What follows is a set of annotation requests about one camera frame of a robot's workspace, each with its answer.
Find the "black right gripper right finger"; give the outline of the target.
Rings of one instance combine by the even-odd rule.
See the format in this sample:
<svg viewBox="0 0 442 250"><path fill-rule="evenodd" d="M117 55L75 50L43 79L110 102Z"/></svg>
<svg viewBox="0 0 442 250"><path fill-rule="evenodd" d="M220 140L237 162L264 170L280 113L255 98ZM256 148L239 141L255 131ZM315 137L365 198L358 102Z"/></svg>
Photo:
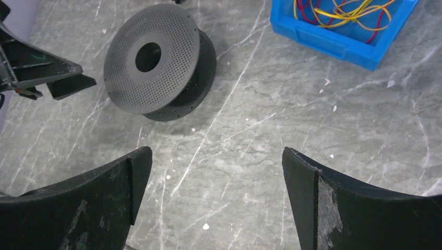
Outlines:
<svg viewBox="0 0 442 250"><path fill-rule="evenodd" d="M282 167L302 249L441 249L441 195L377 187L290 147Z"/></svg>

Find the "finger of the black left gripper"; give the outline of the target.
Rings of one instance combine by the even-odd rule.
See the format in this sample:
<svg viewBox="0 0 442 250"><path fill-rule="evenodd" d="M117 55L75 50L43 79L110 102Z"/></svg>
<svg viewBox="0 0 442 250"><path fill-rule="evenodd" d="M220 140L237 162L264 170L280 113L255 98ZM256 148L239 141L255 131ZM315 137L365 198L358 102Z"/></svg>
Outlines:
<svg viewBox="0 0 442 250"><path fill-rule="evenodd" d="M46 84L53 99L59 101L96 85L92 77L79 74Z"/></svg>
<svg viewBox="0 0 442 250"><path fill-rule="evenodd" d="M1 23L1 90L28 89L83 73L65 58L35 47Z"/></svg>

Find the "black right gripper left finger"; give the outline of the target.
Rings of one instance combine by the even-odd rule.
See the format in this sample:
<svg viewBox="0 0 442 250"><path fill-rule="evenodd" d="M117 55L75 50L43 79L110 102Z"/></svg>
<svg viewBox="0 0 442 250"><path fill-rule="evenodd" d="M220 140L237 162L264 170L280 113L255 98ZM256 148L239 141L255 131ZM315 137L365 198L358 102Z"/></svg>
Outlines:
<svg viewBox="0 0 442 250"><path fill-rule="evenodd" d="M152 168L143 146L101 167L1 198L1 249L123 249Z"/></svg>

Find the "black perforated cable spool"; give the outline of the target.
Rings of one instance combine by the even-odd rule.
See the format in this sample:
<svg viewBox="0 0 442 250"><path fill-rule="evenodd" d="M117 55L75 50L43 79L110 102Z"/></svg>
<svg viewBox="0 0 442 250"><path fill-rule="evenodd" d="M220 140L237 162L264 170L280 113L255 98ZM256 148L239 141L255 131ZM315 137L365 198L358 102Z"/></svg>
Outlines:
<svg viewBox="0 0 442 250"><path fill-rule="evenodd" d="M154 121L191 113L216 75L210 38L184 8L157 4L118 30L104 62L104 86L119 109Z"/></svg>

